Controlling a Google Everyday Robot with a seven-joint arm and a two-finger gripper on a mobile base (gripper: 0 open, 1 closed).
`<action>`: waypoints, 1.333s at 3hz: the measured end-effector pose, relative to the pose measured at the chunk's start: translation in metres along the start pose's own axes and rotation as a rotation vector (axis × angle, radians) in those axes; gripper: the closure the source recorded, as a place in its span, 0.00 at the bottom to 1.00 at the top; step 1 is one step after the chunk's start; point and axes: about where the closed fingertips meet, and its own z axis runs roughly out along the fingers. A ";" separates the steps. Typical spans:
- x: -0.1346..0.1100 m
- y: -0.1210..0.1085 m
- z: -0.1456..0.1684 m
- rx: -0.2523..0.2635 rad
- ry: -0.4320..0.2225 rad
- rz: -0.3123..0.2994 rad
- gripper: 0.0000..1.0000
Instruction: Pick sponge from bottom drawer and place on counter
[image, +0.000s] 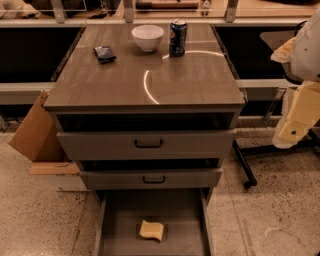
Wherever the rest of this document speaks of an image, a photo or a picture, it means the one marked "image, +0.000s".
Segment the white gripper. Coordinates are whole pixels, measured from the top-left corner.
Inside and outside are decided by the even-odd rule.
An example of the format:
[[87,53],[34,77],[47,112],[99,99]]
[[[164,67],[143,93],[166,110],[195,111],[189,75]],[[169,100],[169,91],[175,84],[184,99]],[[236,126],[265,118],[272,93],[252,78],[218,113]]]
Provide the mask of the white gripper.
[[[289,39],[276,49],[271,59],[289,63],[295,38]],[[295,146],[320,119],[320,83],[306,81],[294,92],[287,119],[281,119],[275,129],[272,143],[276,148]]]

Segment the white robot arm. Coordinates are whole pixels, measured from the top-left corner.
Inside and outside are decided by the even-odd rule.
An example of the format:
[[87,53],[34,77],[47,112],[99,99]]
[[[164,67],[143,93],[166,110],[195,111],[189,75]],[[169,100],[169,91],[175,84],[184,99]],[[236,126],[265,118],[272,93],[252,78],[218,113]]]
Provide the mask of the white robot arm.
[[304,23],[295,37],[273,52],[271,59],[289,63],[291,74],[302,80],[272,138],[275,147],[287,149],[296,145],[320,120],[319,9]]

